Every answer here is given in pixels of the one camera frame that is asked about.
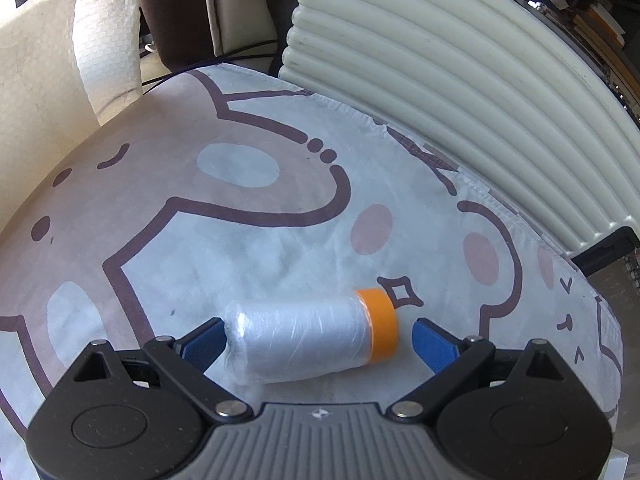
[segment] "black cable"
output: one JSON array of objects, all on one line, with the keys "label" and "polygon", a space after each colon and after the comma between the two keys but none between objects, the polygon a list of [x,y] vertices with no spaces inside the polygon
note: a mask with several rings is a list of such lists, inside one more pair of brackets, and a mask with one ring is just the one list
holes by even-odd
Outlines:
[{"label": "black cable", "polygon": [[261,58],[273,57],[274,54],[249,54],[247,56],[236,56],[236,54],[239,54],[241,52],[245,52],[247,50],[251,50],[252,48],[258,48],[259,46],[265,46],[265,45],[274,44],[274,43],[278,43],[278,41],[277,40],[261,41],[260,43],[254,43],[254,44],[251,44],[249,46],[244,46],[242,48],[236,48],[235,50],[232,50],[231,52],[227,52],[226,54],[223,54],[222,56],[212,57],[210,59],[206,59],[204,61],[200,61],[198,63],[194,63],[192,65],[189,65],[188,67],[185,67],[185,68],[183,68],[181,70],[178,70],[178,72],[172,72],[171,74],[166,74],[166,75],[163,75],[163,76],[160,76],[160,77],[155,77],[153,79],[149,79],[148,81],[143,82],[142,86],[151,85],[153,83],[158,83],[158,84],[153,86],[149,90],[146,90],[143,94],[146,94],[147,92],[149,92],[153,88],[156,88],[157,86],[161,85],[162,83],[164,83],[165,81],[167,81],[168,79],[171,79],[172,77],[174,77],[176,75],[183,74],[185,72],[188,72],[190,70],[194,70],[196,68],[203,68],[203,67],[206,67],[206,66],[213,66],[213,65],[220,64],[220,63],[224,63],[224,62],[241,61],[243,59],[261,59]]}]

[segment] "light blue oval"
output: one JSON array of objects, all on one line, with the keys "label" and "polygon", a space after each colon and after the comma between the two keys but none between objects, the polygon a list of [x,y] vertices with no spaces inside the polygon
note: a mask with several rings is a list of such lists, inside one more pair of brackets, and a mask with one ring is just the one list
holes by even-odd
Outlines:
[{"label": "light blue oval", "polygon": [[204,173],[241,187],[266,187],[280,176],[280,167],[268,153],[240,144],[210,144],[198,155]]}]

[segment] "pink cheek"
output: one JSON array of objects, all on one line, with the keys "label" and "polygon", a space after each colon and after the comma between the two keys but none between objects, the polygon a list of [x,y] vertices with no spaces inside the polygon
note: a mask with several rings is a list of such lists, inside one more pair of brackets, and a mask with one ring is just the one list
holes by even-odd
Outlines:
[{"label": "pink cheek", "polygon": [[498,281],[500,262],[491,242],[480,233],[469,233],[462,243],[466,266],[476,282],[495,285]]},{"label": "pink cheek", "polygon": [[538,268],[546,288],[554,288],[554,261],[551,254],[542,246],[538,247]]},{"label": "pink cheek", "polygon": [[358,215],[351,228],[351,246],[361,256],[377,253],[388,242],[394,218],[388,207],[374,204]]}]

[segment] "cartoon eye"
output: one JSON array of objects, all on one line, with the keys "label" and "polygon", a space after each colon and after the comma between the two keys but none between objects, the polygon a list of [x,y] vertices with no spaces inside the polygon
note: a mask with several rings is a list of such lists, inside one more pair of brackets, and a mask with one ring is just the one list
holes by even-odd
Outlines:
[{"label": "cartoon eye", "polygon": [[58,187],[60,184],[62,184],[70,174],[71,168],[66,168],[66,170],[60,171],[60,173],[58,173],[53,179],[53,187]]},{"label": "cartoon eye", "polygon": [[34,242],[39,242],[40,240],[42,240],[44,236],[49,232],[50,227],[51,218],[49,218],[48,216],[43,216],[31,228],[31,240],[33,240]]}]

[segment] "metal screw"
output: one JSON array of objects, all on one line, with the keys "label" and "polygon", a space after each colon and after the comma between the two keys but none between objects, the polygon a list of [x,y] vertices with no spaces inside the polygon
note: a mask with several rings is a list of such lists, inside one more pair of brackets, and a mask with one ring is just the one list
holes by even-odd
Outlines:
[{"label": "metal screw", "polygon": [[220,416],[240,416],[248,409],[242,400],[223,400],[216,404],[216,413]]},{"label": "metal screw", "polygon": [[414,416],[420,415],[423,411],[422,405],[412,400],[401,400],[391,407],[391,412],[401,418],[414,418]]}]

